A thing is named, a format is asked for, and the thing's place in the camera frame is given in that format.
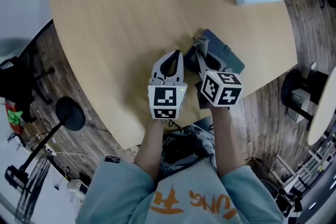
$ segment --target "person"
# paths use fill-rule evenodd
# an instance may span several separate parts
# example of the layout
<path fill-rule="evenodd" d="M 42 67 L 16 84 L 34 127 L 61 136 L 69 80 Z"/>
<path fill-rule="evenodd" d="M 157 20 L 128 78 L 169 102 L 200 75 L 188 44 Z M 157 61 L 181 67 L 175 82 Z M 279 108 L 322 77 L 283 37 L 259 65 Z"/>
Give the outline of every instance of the person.
<path fill-rule="evenodd" d="M 168 169 L 169 175 L 158 180 L 163 124 L 151 120 L 133 164 L 109 156 L 100 161 L 76 223 L 282 224 L 271 194 L 245 165 L 230 112 L 213 106 L 211 112 L 215 161 L 205 153 L 191 165 L 179 162 L 182 169 Z M 190 151 L 191 143 L 182 144 Z"/>

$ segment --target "forearm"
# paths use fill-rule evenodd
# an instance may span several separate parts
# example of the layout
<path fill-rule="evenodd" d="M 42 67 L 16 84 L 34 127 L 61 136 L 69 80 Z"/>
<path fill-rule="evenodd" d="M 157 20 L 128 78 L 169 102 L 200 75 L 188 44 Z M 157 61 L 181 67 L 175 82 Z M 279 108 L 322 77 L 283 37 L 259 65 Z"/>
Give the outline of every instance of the forearm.
<path fill-rule="evenodd" d="M 212 107 L 211 111 L 214 120 L 217 172 L 222 178 L 245 165 L 245 161 L 228 109 Z"/>
<path fill-rule="evenodd" d="M 163 124 L 151 119 L 134 164 L 142 168 L 155 181 L 159 173 L 162 154 Z"/>

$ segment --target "shirt sleeve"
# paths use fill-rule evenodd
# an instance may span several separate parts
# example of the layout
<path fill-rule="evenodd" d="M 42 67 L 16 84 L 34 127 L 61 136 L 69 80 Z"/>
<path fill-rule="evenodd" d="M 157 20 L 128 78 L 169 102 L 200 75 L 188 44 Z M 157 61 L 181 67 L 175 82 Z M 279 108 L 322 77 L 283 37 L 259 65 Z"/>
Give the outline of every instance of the shirt sleeve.
<path fill-rule="evenodd" d="M 249 166 L 221 179 L 232 202 L 251 224 L 283 224 L 283 215 L 272 195 Z"/>
<path fill-rule="evenodd" d="M 127 223 L 139 203 L 153 191 L 153 179 L 140 167 L 102 159 L 76 223 Z"/>

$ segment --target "teal t-shirt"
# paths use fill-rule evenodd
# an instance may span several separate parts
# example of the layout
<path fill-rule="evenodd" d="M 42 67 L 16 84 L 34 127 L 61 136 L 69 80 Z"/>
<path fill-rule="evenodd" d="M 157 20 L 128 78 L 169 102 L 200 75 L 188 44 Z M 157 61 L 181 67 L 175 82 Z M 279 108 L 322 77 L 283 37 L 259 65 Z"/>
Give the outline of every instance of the teal t-shirt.
<path fill-rule="evenodd" d="M 103 159 L 79 211 L 78 224 L 282 224 L 274 199 L 249 166 L 219 179 L 206 160 L 160 181 L 140 167 Z"/>

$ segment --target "white cable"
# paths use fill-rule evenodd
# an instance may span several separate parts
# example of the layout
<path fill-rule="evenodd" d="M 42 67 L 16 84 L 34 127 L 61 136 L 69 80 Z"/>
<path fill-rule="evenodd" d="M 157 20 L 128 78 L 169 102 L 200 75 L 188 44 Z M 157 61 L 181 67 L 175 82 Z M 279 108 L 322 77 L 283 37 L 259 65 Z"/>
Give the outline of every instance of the white cable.
<path fill-rule="evenodd" d="M 55 152 L 55 154 L 79 155 L 79 156 L 85 156 L 85 157 L 100 159 L 98 157 L 94 157 L 94 156 L 90 156 L 90 155 L 86 155 L 86 154 L 80 154 L 80 153 Z"/>

